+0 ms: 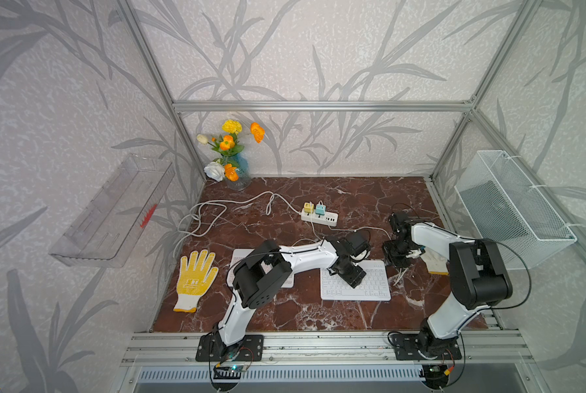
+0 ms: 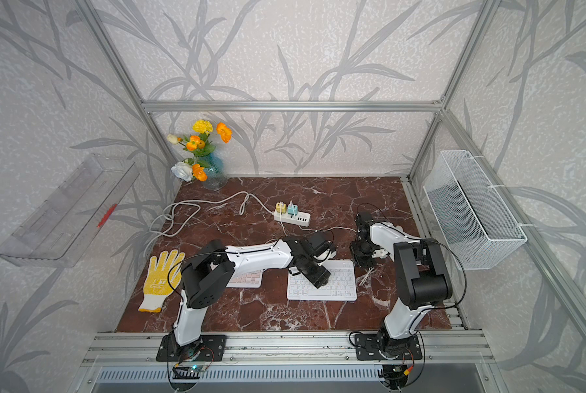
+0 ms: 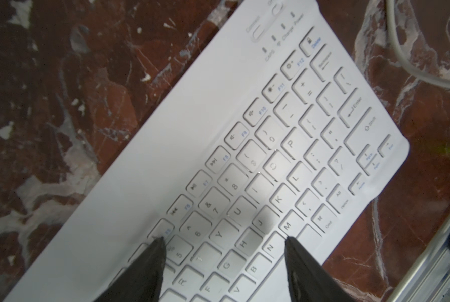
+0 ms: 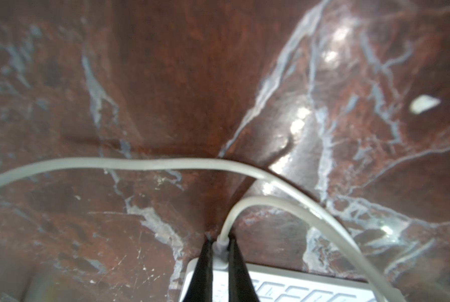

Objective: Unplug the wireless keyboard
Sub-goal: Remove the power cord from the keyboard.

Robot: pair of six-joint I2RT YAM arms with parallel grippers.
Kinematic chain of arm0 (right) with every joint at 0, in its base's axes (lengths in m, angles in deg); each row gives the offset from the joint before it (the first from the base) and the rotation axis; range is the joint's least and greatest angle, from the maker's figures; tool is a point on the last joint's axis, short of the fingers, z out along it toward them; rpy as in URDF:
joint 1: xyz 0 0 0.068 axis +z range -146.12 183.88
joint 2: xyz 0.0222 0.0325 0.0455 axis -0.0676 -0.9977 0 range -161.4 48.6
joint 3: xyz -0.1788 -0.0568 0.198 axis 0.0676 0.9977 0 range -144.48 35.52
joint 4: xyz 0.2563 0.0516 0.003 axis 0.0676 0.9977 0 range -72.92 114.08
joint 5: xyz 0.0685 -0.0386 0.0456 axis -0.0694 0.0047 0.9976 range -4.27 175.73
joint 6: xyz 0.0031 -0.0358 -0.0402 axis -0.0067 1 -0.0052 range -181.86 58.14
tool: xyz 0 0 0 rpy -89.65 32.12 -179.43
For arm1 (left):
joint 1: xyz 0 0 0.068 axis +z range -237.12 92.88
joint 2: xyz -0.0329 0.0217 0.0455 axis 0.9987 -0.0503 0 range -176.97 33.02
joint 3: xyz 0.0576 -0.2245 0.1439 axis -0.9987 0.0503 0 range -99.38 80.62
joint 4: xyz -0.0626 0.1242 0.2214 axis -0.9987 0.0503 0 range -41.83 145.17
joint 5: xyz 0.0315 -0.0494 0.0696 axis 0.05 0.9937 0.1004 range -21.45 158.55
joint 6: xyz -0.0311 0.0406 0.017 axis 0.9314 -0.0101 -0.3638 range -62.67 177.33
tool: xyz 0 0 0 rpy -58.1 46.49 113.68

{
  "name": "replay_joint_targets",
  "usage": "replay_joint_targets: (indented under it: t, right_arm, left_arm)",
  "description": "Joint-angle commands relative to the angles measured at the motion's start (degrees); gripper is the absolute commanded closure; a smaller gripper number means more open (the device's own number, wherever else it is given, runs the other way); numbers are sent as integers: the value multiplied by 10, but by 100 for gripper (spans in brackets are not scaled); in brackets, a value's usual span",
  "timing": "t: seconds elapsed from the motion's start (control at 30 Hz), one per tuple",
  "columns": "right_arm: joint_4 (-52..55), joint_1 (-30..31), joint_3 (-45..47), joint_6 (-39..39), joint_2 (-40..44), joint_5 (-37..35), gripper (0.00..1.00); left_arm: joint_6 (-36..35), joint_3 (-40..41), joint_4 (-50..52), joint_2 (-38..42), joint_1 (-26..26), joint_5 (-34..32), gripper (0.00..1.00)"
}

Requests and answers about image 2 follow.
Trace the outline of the white wireless keyboard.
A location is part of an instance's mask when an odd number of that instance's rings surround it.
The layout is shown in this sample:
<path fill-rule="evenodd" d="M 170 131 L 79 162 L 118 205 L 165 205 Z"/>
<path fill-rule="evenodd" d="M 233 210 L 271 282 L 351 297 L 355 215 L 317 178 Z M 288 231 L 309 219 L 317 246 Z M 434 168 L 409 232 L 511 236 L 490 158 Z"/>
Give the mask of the white wireless keyboard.
<path fill-rule="evenodd" d="M 351 260 L 329 260 L 323 264 L 331 273 L 327 285 L 316 288 L 299 274 L 288 278 L 290 301 L 356 301 L 358 298 L 354 265 Z"/>

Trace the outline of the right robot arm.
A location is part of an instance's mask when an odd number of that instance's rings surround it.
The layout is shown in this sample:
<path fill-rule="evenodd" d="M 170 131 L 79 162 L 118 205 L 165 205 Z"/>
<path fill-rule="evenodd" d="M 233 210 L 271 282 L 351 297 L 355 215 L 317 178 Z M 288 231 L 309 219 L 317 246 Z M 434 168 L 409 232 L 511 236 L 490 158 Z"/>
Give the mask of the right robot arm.
<path fill-rule="evenodd" d="M 355 224 L 357 237 L 350 243 L 355 265 L 369 270 L 380 259 L 394 263 L 399 300 L 377 334 L 379 349 L 393 355 L 415 337 L 415 328 L 427 313 L 453 296 L 451 278 L 441 245 L 434 239 L 406 234 L 367 212 L 356 214 Z"/>

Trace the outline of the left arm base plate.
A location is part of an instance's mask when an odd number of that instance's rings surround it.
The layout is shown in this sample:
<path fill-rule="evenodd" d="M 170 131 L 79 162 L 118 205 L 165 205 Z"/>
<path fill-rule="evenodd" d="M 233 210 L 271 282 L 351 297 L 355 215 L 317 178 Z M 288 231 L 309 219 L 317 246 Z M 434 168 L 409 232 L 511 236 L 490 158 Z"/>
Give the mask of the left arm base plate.
<path fill-rule="evenodd" d="M 221 362 L 226 341 L 226 335 L 207 334 L 190 344 L 180 346 L 175 333 L 170 332 L 163 337 L 155 359 L 157 362 L 175 364 L 191 361 Z"/>

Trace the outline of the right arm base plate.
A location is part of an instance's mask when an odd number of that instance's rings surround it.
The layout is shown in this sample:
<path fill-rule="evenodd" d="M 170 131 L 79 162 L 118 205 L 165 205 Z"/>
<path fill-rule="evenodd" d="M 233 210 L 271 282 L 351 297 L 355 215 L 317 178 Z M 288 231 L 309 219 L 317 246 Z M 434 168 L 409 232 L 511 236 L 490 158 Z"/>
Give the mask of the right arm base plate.
<path fill-rule="evenodd" d="M 417 361 L 424 357 L 416 335 L 396 340 L 376 333 L 351 332 L 349 340 L 356 350 L 357 360 Z"/>

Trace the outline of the pink wireless keyboard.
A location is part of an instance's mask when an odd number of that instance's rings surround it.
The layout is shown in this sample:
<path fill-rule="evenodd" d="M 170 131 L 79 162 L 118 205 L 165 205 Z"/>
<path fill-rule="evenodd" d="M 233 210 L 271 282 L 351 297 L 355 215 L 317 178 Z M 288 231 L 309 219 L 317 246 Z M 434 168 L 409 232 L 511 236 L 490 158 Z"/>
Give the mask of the pink wireless keyboard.
<path fill-rule="evenodd" d="M 243 274 L 234 273 L 227 284 L 227 288 L 260 288 L 262 279 L 262 270 Z"/>

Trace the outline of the teal charger plug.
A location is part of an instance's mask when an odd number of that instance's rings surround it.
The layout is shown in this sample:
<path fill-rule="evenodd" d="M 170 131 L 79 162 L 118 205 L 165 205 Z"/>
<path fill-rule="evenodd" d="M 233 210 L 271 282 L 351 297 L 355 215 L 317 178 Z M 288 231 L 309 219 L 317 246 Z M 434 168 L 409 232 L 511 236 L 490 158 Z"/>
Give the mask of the teal charger plug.
<path fill-rule="evenodd" d="M 287 214 L 290 216 L 297 216 L 299 214 L 299 207 L 292 201 L 287 205 Z"/>

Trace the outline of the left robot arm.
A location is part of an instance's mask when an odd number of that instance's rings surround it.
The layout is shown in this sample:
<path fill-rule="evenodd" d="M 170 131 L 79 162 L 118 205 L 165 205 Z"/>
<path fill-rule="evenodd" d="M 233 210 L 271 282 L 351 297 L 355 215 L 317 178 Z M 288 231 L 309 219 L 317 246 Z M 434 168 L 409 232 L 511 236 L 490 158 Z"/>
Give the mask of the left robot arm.
<path fill-rule="evenodd" d="M 236 276 L 293 269 L 315 288 L 321 288 L 331 276 L 323 263 L 335 257 L 336 252 L 335 244 L 321 232 L 306 237 L 281 237 L 250 247 L 226 246 L 219 239 L 209 242 L 180 265 L 181 303 L 173 325 L 176 344 L 190 346 L 200 339 L 208 307 L 220 299 Z"/>

